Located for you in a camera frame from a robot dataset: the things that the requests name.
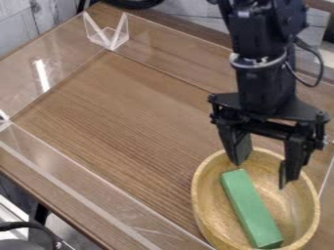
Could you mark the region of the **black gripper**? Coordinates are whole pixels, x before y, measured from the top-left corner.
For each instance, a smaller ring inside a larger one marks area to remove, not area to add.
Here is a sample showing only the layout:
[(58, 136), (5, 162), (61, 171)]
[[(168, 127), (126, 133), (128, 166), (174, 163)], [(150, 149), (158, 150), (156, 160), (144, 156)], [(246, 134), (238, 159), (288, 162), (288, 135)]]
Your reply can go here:
[(291, 61), (258, 62), (233, 57), (232, 66), (238, 91), (209, 96), (212, 122), (237, 166), (250, 158), (253, 134), (284, 142), (285, 159), (280, 166), (284, 189), (300, 178), (313, 151), (325, 147), (329, 114), (297, 97), (299, 77)]

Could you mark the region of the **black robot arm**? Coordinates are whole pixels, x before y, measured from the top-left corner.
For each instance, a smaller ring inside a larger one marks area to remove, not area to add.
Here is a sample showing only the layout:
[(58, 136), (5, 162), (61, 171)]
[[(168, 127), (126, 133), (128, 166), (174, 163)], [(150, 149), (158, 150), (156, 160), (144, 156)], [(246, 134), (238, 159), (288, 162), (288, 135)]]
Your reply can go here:
[(280, 185), (296, 181), (311, 155), (325, 148), (329, 113), (297, 96), (304, 83), (296, 68), (296, 49), (315, 49), (300, 38), (307, 29), (305, 0), (208, 0), (220, 8), (233, 42), (230, 65), (238, 91), (210, 94), (212, 123), (236, 165), (249, 160), (252, 135), (280, 140), (285, 158)]

